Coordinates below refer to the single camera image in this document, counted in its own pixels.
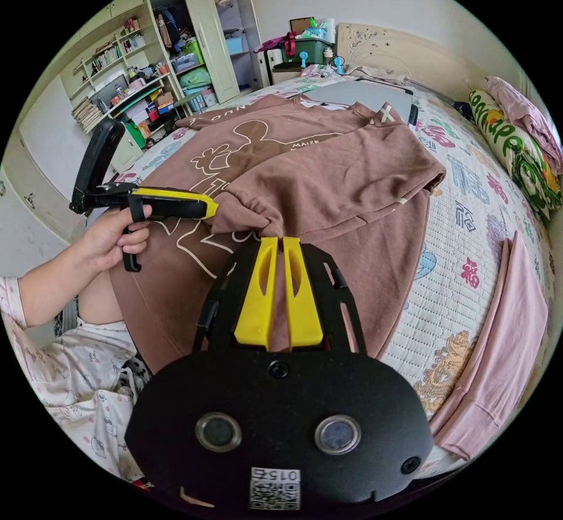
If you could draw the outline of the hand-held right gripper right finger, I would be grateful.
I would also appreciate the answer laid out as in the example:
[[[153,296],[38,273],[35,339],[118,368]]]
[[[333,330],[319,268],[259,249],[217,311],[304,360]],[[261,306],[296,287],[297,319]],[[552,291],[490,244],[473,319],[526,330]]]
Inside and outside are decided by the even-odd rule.
[[[284,237],[282,244],[290,349],[318,347],[323,342],[323,330],[301,242],[298,238]]]

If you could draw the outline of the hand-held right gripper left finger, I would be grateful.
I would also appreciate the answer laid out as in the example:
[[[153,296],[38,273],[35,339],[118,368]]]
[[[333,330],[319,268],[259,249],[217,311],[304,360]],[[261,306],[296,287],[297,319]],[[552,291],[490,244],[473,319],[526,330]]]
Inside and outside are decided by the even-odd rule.
[[[278,239],[266,237],[252,245],[250,273],[236,327],[238,344],[270,350],[276,297]]]

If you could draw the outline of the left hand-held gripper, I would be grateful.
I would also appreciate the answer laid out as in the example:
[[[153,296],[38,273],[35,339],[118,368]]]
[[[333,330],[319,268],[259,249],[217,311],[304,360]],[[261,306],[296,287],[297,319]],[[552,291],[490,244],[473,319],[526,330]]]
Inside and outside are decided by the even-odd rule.
[[[139,186],[132,183],[104,184],[91,190],[76,191],[73,211],[83,214],[91,208],[129,208],[134,222],[162,221],[168,218],[206,220],[215,216],[218,203],[205,194],[174,188]],[[123,255],[124,268],[139,272],[137,255]]]

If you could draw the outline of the person's left hand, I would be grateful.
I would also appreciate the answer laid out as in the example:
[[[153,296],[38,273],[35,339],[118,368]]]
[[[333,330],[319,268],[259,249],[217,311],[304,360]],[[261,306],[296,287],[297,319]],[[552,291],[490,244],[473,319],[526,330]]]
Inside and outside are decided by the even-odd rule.
[[[129,208],[105,211],[80,240],[80,262],[97,275],[116,266],[124,254],[140,254],[147,246],[149,224],[134,222]]]

